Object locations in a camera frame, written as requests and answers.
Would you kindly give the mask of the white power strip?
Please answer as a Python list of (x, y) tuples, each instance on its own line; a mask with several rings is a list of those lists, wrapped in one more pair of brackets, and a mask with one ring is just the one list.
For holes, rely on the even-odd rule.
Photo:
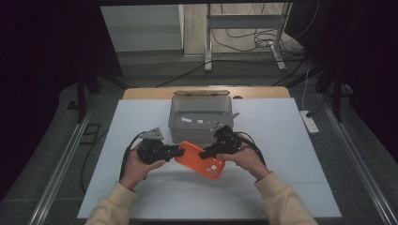
[(319, 129), (315, 124), (313, 118), (310, 116), (310, 113), (308, 111), (300, 111), (299, 114), (305, 127), (307, 128), (307, 131), (312, 135), (317, 134), (319, 132)]

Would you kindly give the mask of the black stand leg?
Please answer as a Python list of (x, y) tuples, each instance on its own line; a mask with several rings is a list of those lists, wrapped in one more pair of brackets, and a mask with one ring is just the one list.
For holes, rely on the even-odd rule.
[(332, 87), (332, 95), (331, 95), (331, 108), (332, 113), (337, 119), (338, 122), (342, 122), (341, 116), (341, 98), (342, 94), (342, 77), (339, 72), (327, 72), (324, 70), (320, 75), (317, 83), (315, 84), (315, 90), (318, 93), (326, 94), (329, 90), (329, 87)]
[(86, 115), (85, 89), (91, 94), (100, 92), (100, 83), (92, 72), (77, 73), (77, 99), (72, 100), (68, 105), (68, 110), (77, 110), (77, 123), (80, 124)]

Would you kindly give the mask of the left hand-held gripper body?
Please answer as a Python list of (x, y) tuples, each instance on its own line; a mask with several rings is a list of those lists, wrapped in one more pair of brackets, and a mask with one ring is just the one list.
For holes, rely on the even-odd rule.
[(142, 140), (138, 149), (138, 157), (145, 164), (152, 164), (158, 160), (169, 161), (169, 145), (165, 145), (161, 130), (158, 127), (140, 133), (138, 137)]

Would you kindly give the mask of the person's left hand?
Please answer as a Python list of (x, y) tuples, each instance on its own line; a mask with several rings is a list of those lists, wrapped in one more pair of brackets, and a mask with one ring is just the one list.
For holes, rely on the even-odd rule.
[(145, 178), (147, 175), (165, 164), (164, 160), (158, 160), (152, 164), (145, 164), (139, 159), (137, 151), (131, 150), (125, 166), (125, 171), (119, 183), (124, 188), (134, 191), (134, 188)]

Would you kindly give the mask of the white cabinet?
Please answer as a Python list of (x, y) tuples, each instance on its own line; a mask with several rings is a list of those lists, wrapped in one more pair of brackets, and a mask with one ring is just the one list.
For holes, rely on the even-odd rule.
[(182, 50), (181, 5), (100, 8), (117, 52)]

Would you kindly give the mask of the grey metal stand frame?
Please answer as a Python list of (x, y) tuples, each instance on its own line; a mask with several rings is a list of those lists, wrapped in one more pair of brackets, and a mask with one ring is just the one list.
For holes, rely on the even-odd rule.
[(249, 14), (212, 14), (211, 5), (207, 4), (207, 40), (205, 50), (205, 72), (212, 70), (211, 40), (212, 29), (255, 29), (255, 28), (276, 28), (276, 38), (271, 42), (270, 49), (273, 53), (279, 71), (286, 71), (287, 66), (283, 61), (280, 51), (280, 41), (287, 21), (291, 3), (283, 4), (281, 14), (270, 15), (249, 15)]

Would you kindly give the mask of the aluminium floor rail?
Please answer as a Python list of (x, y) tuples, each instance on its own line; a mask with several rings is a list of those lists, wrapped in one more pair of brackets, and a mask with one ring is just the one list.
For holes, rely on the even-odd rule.
[(353, 167), (355, 168), (364, 188), (370, 196), (377, 213), (383, 220), (383, 223), (385, 225), (398, 225), (398, 216), (393, 212), (392, 207), (390, 206), (390, 203), (383, 193), (380, 185), (376, 182), (371, 174), (371, 171), (365, 164), (365, 161), (360, 155), (359, 148), (351, 139), (344, 126), (344, 123), (339, 122), (337, 117), (334, 115), (331, 109), (330, 101), (321, 94), (318, 94), (317, 96), (324, 103), (322, 108), (327, 113), (333, 128), (335, 129), (344, 146), (344, 150), (350, 158)]
[(83, 119), (78, 123), (69, 139), (68, 145), (65, 148), (61, 158), (56, 164), (54, 171), (43, 190), (38, 203), (28, 220), (27, 225), (43, 225), (50, 210), (54, 203), (54, 199), (61, 184), (65, 178), (65, 175), (69, 169), (69, 165), (73, 159), (76, 149), (79, 145), (79, 141), (84, 134), (84, 130), (89, 122), (92, 115), (93, 108), (96, 105), (97, 97), (91, 97), (86, 103), (86, 114)]

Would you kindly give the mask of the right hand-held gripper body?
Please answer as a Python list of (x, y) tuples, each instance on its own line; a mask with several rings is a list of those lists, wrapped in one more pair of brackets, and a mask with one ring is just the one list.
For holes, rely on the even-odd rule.
[(227, 116), (221, 121), (217, 121), (212, 127), (211, 131), (214, 133), (213, 137), (219, 145), (216, 150), (218, 154), (235, 154), (240, 147), (240, 140), (237, 134), (232, 130), (230, 123), (234, 122), (234, 119), (239, 116), (239, 113), (233, 113)]

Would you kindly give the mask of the person's right hand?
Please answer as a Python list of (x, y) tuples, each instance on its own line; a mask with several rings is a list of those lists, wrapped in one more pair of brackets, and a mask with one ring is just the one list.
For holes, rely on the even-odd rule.
[(257, 181), (260, 181), (271, 174), (268, 167), (260, 160), (260, 157), (249, 145), (244, 145), (241, 151), (238, 151), (233, 155), (217, 154), (216, 158), (223, 161), (235, 162), (238, 167), (246, 170)]

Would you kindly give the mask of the grey transparent storage box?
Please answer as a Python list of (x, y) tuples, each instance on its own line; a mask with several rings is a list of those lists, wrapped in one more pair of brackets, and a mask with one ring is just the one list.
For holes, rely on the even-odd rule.
[(220, 128), (234, 126), (228, 90), (177, 90), (172, 97), (168, 127), (174, 143), (214, 143)]

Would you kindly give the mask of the orange phone case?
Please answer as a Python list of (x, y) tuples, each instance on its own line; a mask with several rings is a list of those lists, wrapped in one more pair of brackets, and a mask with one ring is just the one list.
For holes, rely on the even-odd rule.
[(218, 179), (225, 166), (225, 162), (214, 157), (202, 159), (199, 154), (205, 150), (193, 143), (182, 142), (179, 146), (184, 150), (182, 157), (176, 157), (175, 161), (203, 176), (211, 179)]

